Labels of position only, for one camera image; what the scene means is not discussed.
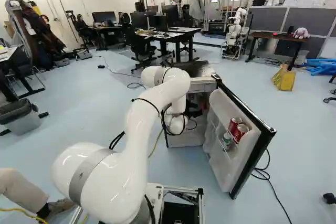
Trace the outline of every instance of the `open fridge door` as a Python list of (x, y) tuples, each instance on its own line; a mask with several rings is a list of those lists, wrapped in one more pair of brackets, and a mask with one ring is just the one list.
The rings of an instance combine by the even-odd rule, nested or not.
[[(210, 108), (203, 150), (209, 156), (209, 164), (220, 188), (235, 199), (276, 130), (257, 117), (222, 83), (218, 75), (213, 77), (218, 88), (209, 97)], [(230, 119), (236, 117), (241, 118), (249, 128), (240, 141), (234, 141), (234, 136), (228, 130)], [(229, 149), (222, 141), (225, 133), (229, 133), (233, 139)]]

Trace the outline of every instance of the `soda can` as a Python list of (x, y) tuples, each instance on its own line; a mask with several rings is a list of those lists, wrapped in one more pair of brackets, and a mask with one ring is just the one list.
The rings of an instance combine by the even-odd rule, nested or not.
[(248, 132), (248, 131), (249, 131), (249, 128), (246, 125), (239, 124), (237, 126), (237, 129), (236, 129), (235, 133), (233, 134), (235, 142), (239, 143), (242, 136), (244, 136), (245, 133)]
[(241, 118), (231, 118), (230, 124), (229, 124), (229, 131), (233, 134), (235, 134), (237, 126), (241, 124), (243, 120)]

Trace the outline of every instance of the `floor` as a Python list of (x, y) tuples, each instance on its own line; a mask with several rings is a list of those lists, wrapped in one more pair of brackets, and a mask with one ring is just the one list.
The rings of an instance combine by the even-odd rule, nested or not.
[[(336, 193), (333, 131), (336, 103), (322, 102), (329, 90), (336, 88), (335, 84), (328, 83), (330, 77), (312, 77), (298, 72), (293, 92), (282, 92), (270, 81), (277, 67), (221, 59), (219, 48), (199, 45), (195, 48), (196, 56), (209, 60), (224, 83), (260, 118), (278, 130), (269, 145), (268, 171), (292, 223), (336, 223), (334, 206), (321, 201), (323, 193)], [(113, 71), (129, 73), (134, 61), (125, 50), (127, 48), (120, 49), (121, 54), (113, 51), (93, 54), (104, 56)], [(183, 55), (182, 60), (186, 60), (187, 54)], [(43, 73), (47, 90), (29, 99), (39, 106), (40, 112), (49, 111), (50, 116), (43, 119), (40, 128), (24, 136), (1, 137), (1, 167), (17, 168), (49, 193), (50, 200), (62, 197), (50, 177), (50, 167), (58, 153), (83, 141), (108, 146), (124, 127), (130, 100), (142, 92), (141, 88), (126, 88), (127, 83), (139, 81), (138, 78), (122, 81), (121, 75), (97, 68), (103, 63), (103, 58), (93, 57)], [(30, 82), (34, 88), (40, 85), (36, 80)], [(157, 122), (149, 148), (160, 128)], [(117, 151), (122, 150), (123, 144), (120, 142)], [(265, 162), (263, 157), (259, 166), (264, 166)], [(206, 223), (288, 223), (267, 182), (249, 178), (234, 201), (222, 193), (201, 147), (168, 150), (162, 136), (149, 160), (149, 181), (203, 187)], [(0, 197), (0, 206), (10, 208), (15, 204)], [(52, 223), (66, 224), (69, 220), (67, 213)], [(1, 214), (0, 224), (9, 223), (36, 222), (20, 213)], [(97, 220), (89, 218), (87, 223), (96, 224)]]

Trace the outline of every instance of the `wheel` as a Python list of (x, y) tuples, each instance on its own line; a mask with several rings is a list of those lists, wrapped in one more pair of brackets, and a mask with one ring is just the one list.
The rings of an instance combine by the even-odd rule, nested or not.
[(336, 204), (335, 195), (332, 193), (323, 194), (323, 199), (324, 199), (324, 202), (328, 205)]

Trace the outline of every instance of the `black desk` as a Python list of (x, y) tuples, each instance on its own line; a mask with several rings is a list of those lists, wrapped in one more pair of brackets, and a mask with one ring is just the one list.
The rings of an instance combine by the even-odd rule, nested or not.
[(168, 28), (169, 32), (172, 33), (181, 33), (185, 35), (185, 38), (189, 41), (189, 61), (198, 60), (199, 57), (193, 58), (193, 37), (195, 33), (198, 33), (201, 31), (201, 28), (195, 28), (195, 27), (174, 27), (174, 28)]
[(97, 45), (97, 51), (107, 50), (107, 45), (104, 41), (104, 39), (101, 37), (101, 34), (107, 34), (110, 32), (118, 33), (121, 32), (122, 26), (115, 25), (115, 26), (100, 26), (100, 27), (89, 27), (90, 29), (93, 29), (96, 31), (98, 36), (98, 45)]
[(163, 36), (161, 34), (138, 34), (138, 36), (151, 36), (150, 40), (156, 40), (160, 42), (160, 47), (161, 47), (161, 54), (162, 56), (167, 55), (168, 52), (166, 50), (166, 43), (167, 42), (172, 42), (175, 43), (176, 45), (176, 62), (181, 62), (181, 54), (180, 54), (180, 42), (185, 40), (185, 35), (183, 33), (166, 33), (168, 36)]
[(0, 64), (4, 64), (4, 63), (8, 63), (10, 68), (14, 71), (15, 76), (22, 82), (23, 86), (25, 86), (25, 88), (28, 90), (27, 93), (20, 95), (19, 97), (17, 97), (12, 90), (8, 87), (7, 83), (5, 82), (5, 80), (1, 80), (0, 78), (0, 90), (3, 92), (3, 94), (5, 95), (5, 97), (7, 98), (7, 100), (9, 102), (14, 102), (17, 101), (20, 98), (24, 98), (27, 97), (29, 95), (32, 94), (36, 94), (38, 92), (44, 91), (45, 88), (41, 88), (41, 89), (32, 89), (32, 87), (29, 85), (29, 83), (26, 81), (25, 77), (21, 74), (20, 70), (18, 69), (18, 67), (13, 63), (13, 61), (11, 61), (11, 56), (14, 54), (14, 52), (17, 50), (18, 47), (12, 47), (8, 49), (8, 53), (0, 55)]
[(288, 66), (288, 69), (287, 69), (288, 71), (292, 70), (292, 68), (294, 66), (294, 63), (295, 63), (295, 60), (296, 60), (296, 58), (299, 54), (299, 51), (301, 49), (302, 43), (308, 41), (307, 39), (295, 39), (291, 36), (286, 36), (286, 35), (275, 35), (274, 36), (273, 33), (268, 32), (268, 31), (256, 31), (256, 32), (252, 33), (251, 36), (253, 37), (253, 40), (252, 40), (252, 44), (251, 44), (250, 54), (248, 55), (248, 59), (245, 60), (245, 62), (249, 62), (250, 60), (254, 59), (255, 56), (253, 55), (253, 49), (254, 49), (254, 46), (255, 46), (258, 38), (279, 39), (279, 40), (287, 40), (287, 41), (297, 42), (297, 49), (296, 49), (296, 52), (294, 54), (294, 57), (293, 57), (291, 63)]

